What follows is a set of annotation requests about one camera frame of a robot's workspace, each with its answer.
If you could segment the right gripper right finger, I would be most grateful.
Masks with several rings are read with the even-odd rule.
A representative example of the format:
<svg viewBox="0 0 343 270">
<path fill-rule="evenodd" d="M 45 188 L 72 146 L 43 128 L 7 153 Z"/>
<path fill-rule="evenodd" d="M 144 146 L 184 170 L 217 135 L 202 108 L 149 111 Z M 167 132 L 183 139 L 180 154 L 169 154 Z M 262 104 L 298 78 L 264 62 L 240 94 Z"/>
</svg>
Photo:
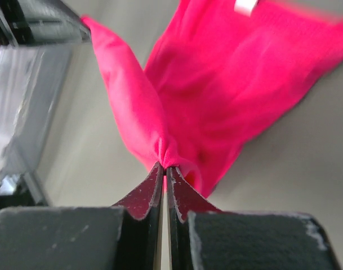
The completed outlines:
<svg viewBox="0 0 343 270">
<path fill-rule="evenodd" d="M 166 171 L 172 269 L 340 269 L 324 228 L 287 211 L 227 212 Z"/>
</svg>

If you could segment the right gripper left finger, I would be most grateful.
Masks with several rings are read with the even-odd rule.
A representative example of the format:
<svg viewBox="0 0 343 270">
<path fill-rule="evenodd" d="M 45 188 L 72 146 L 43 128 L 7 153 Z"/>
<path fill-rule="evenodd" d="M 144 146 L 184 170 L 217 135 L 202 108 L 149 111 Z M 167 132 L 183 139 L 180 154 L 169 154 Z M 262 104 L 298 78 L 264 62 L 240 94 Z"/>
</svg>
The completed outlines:
<svg viewBox="0 0 343 270">
<path fill-rule="evenodd" d="M 109 207 L 0 210 L 0 269 L 160 269 L 163 168 Z"/>
</svg>

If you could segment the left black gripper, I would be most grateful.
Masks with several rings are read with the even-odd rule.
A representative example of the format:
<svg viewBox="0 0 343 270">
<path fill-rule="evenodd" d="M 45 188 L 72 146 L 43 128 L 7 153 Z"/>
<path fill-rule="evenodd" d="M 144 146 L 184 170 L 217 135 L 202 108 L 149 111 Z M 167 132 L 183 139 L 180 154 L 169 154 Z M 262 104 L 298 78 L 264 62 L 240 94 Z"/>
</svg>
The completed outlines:
<svg viewBox="0 0 343 270">
<path fill-rule="evenodd" d="M 90 29 L 63 1 L 0 1 L 0 46 L 44 46 L 90 40 Z"/>
</svg>

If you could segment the pink t shirt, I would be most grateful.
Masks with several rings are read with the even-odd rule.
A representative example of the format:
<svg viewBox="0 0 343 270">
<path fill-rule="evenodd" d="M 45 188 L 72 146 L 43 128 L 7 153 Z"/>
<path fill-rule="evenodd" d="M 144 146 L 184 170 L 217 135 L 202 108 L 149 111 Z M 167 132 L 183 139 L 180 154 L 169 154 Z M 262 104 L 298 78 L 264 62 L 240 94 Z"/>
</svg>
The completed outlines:
<svg viewBox="0 0 343 270">
<path fill-rule="evenodd" d="M 243 146 L 343 61 L 343 18 L 259 1 L 180 1 L 145 67 L 90 17 L 115 122 L 148 169 L 177 166 L 209 196 Z"/>
</svg>

